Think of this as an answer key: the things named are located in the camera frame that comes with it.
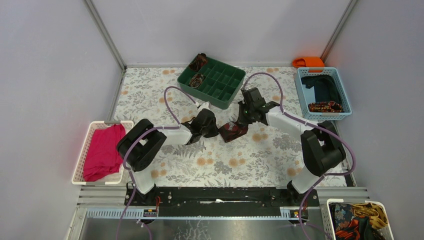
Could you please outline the dark red patterned tie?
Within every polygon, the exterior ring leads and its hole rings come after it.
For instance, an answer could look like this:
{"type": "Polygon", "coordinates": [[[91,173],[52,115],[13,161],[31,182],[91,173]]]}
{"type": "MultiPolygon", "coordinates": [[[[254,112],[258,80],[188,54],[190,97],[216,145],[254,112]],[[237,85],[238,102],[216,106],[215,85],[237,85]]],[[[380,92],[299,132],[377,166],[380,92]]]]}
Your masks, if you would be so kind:
{"type": "Polygon", "coordinates": [[[229,143],[244,136],[248,132],[249,127],[238,123],[237,121],[230,121],[221,126],[218,131],[225,143],[229,143]]]}

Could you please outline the green compartment organizer tray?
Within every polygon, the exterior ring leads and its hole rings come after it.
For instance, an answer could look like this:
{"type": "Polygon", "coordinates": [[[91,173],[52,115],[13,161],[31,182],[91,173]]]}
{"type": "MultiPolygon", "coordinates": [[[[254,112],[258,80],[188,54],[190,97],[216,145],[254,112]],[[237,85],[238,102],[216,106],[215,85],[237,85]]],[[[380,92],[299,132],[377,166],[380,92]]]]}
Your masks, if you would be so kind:
{"type": "Polygon", "coordinates": [[[208,63],[198,72],[189,69],[191,61],[179,75],[177,82],[185,93],[204,102],[209,102],[217,108],[226,110],[242,87],[246,72],[214,58],[208,56],[207,58],[208,63]],[[195,74],[203,74],[205,76],[202,85],[197,89],[189,87],[189,81],[195,74]]]}

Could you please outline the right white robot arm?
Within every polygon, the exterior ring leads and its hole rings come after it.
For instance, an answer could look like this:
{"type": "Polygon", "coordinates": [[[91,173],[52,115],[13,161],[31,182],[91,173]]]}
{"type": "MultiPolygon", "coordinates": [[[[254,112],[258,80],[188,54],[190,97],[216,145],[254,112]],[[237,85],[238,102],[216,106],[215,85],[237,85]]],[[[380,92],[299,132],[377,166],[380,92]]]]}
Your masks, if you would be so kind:
{"type": "Polygon", "coordinates": [[[319,178],[346,159],[334,125],[329,121],[311,123],[292,116],[282,110],[280,104],[266,102],[256,87],[243,89],[241,93],[243,100],[238,103],[239,125],[245,127],[262,123],[283,130],[300,141],[304,167],[287,185],[286,198],[293,206],[301,205],[307,199],[306,192],[319,178]]]}

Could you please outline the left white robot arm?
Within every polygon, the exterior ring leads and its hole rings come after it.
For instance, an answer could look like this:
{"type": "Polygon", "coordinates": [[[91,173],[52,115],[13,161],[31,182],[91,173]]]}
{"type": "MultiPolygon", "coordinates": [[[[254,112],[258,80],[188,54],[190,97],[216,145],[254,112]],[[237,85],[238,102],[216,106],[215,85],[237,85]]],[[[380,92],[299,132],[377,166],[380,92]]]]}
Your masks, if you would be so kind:
{"type": "Polygon", "coordinates": [[[136,199],[144,206],[155,200],[155,183],[149,166],[161,147],[191,145],[218,134],[216,116],[208,108],[200,109],[192,120],[177,126],[154,126],[148,119],[138,122],[116,145],[123,168],[129,172],[137,190],[136,199]]]}

